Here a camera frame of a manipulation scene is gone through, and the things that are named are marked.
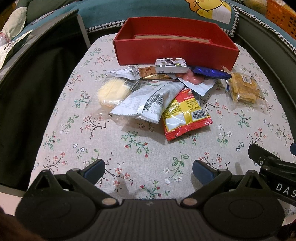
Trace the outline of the clear bag yellow crackers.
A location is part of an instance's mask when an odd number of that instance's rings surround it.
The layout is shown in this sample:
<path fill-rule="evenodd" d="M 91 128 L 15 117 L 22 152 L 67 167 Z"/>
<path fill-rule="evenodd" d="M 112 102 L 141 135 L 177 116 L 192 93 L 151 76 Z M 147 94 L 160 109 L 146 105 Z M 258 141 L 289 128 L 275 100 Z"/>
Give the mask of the clear bag yellow crackers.
<path fill-rule="evenodd" d="M 257 81 L 246 73 L 230 71 L 222 66 L 230 78 L 221 79 L 231 110 L 248 107 L 261 113 L 267 111 L 267 102 Z"/>

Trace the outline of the white grey snack pouch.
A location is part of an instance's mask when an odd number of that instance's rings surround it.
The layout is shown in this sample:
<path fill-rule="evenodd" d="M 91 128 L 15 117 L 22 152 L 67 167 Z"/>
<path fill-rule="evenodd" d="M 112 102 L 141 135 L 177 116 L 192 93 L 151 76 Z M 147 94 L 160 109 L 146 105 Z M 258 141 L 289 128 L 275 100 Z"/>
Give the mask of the white grey snack pouch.
<path fill-rule="evenodd" d="M 184 87 L 175 80 L 152 80 L 126 97 L 110 114 L 158 124 L 163 112 Z"/>

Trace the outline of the dark blue snack packet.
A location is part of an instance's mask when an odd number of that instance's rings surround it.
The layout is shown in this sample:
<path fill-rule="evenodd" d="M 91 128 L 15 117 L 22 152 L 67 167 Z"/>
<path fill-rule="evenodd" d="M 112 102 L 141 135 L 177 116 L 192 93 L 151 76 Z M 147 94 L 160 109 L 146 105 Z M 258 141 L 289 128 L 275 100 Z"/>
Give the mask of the dark blue snack packet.
<path fill-rule="evenodd" d="M 222 70 L 207 68 L 207 67 L 194 66 L 191 69 L 194 74 L 203 75 L 205 77 L 213 78 L 213 79 L 227 80 L 232 77 L 231 73 L 228 73 Z"/>

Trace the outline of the white Kapron wafer packet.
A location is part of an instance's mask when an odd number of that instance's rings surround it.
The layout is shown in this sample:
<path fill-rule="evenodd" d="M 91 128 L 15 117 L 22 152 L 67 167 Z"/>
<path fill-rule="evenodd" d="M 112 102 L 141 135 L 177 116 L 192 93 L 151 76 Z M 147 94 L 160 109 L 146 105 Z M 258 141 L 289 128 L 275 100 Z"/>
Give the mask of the white Kapron wafer packet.
<path fill-rule="evenodd" d="M 183 58 L 162 58 L 155 62 L 155 70 L 158 74 L 186 73 L 188 69 Z"/>

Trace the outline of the floral tablecloth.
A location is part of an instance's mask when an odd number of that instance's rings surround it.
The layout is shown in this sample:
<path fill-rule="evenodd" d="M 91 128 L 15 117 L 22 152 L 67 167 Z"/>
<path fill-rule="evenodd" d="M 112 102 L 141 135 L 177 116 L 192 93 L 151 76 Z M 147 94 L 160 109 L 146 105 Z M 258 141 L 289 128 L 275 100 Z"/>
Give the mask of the floral tablecloth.
<path fill-rule="evenodd" d="M 73 70 L 55 105 L 39 148 L 31 179 L 42 170 L 63 174 L 84 168 L 101 158 L 106 171 L 97 186 L 116 199 L 183 199 L 200 187 L 192 163 L 200 159 L 234 174 L 259 170 L 248 157 L 252 143 L 286 162 L 291 128 L 268 78 L 251 56 L 238 45 L 235 71 L 253 77 L 267 102 L 266 109 L 234 105 L 221 83 L 201 99 L 213 123 L 168 142 L 161 124 L 133 120 L 124 126 L 105 116 L 91 116 L 88 104 L 110 69 L 118 68 L 114 35 L 97 39 Z"/>

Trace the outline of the red yellow snack packet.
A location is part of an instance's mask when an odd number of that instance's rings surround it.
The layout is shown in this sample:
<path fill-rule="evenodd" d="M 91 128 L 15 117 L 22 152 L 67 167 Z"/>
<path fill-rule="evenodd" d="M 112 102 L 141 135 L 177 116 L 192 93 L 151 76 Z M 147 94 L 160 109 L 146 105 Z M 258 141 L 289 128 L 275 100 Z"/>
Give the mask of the red yellow snack packet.
<path fill-rule="evenodd" d="M 200 105 L 200 95 L 188 87 L 169 104 L 162 114 L 162 121 L 168 141 L 213 123 Z"/>

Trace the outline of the pink sausage packet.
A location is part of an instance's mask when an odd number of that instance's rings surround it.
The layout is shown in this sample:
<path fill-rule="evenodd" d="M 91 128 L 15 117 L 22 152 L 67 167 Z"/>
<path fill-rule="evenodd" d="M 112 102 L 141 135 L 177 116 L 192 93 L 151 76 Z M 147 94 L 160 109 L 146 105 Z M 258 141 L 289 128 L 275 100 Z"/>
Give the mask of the pink sausage packet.
<path fill-rule="evenodd" d="M 186 87 L 194 90 L 200 96 L 204 96 L 217 81 L 217 79 L 206 78 L 203 75 L 195 75 L 191 70 L 186 73 L 168 74 L 168 76 L 180 80 Z"/>

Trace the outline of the round yellow cake packet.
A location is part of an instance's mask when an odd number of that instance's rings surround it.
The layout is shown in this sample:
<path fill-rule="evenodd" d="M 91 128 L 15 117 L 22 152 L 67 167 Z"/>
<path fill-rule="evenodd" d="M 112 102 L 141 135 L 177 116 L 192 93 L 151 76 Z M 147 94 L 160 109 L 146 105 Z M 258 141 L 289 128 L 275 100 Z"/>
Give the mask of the round yellow cake packet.
<path fill-rule="evenodd" d="M 109 113 L 122 103 L 139 86 L 139 80 L 107 77 L 97 88 L 91 102 L 92 110 Z"/>

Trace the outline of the clear printed snack packet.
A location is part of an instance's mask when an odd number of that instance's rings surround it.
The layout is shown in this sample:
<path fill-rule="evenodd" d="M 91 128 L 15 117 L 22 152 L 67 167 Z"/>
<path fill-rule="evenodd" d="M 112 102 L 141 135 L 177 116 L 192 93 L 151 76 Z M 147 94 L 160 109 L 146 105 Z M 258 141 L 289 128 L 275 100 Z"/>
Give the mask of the clear printed snack packet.
<path fill-rule="evenodd" d="M 138 67 L 126 66 L 121 69 L 111 69 L 107 71 L 108 74 L 118 78 L 126 78 L 128 80 L 140 80 L 141 76 Z"/>

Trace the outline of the gold foil snack packet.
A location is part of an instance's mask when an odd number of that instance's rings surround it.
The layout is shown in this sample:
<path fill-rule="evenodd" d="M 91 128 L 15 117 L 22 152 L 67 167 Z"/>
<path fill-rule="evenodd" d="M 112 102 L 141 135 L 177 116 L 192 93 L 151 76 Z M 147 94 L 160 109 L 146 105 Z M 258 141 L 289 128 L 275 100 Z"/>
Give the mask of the gold foil snack packet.
<path fill-rule="evenodd" d="M 142 79 L 146 80 L 168 80 L 171 79 L 170 76 L 167 74 L 159 74 L 156 73 L 155 66 L 148 66 L 144 68 L 138 68 L 139 69 L 139 75 Z"/>

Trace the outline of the red cardboard box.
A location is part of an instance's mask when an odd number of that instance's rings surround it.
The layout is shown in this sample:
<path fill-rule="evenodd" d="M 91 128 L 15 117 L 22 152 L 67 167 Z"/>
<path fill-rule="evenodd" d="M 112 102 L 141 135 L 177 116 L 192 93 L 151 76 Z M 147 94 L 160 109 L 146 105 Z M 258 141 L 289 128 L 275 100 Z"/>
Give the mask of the red cardboard box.
<path fill-rule="evenodd" d="M 239 55 L 239 49 L 217 24 L 164 16 L 129 18 L 113 45 L 120 65 L 183 58 L 190 66 L 231 70 Z"/>

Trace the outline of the teal lion sofa cover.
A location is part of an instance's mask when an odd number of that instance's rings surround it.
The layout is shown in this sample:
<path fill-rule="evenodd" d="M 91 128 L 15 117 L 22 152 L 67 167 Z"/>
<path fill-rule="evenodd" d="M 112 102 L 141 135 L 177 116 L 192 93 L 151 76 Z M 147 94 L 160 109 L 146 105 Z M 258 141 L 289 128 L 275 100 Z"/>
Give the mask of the teal lion sofa cover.
<path fill-rule="evenodd" d="M 32 29 L 34 24 L 39 26 L 62 13 L 77 10 L 89 33 L 120 27 L 131 17 L 169 16 L 216 23 L 227 35 L 233 37 L 239 18 L 246 16 L 272 31 L 288 48 L 295 51 L 295 40 L 284 30 L 235 1 L 221 1 L 218 6 L 210 1 L 208 15 L 205 16 L 202 13 L 206 9 L 201 1 L 19 1 L 16 6 L 27 8 L 27 29 Z"/>

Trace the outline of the orange plastic basket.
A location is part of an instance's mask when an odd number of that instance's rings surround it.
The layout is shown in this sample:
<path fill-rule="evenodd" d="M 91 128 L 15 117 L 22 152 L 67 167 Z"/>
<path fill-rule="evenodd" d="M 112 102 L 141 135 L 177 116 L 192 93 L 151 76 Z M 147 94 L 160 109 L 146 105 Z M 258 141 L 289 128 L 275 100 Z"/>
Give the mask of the orange plastic basket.
<path fill-rule="evenodd" d="M 266 1 L 266 18 L 285 30 L 295 39 L 296 20 L 295 11 L 285 1 Z"/>

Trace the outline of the white cloth on sofa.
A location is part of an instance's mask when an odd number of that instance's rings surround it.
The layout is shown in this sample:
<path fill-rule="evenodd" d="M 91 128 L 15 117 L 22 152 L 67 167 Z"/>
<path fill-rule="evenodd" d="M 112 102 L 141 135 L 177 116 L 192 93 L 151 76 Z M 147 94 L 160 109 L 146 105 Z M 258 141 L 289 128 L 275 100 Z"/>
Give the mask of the white cloth on sofa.
<path fill-rule="evenodd" d="M 4 24 L 2 32 L 5 33 L 9 40 L 22 32 L 27 19 L 27 9 L 27 7 L 17 8 L 12 12 L 7 22 Z"/>

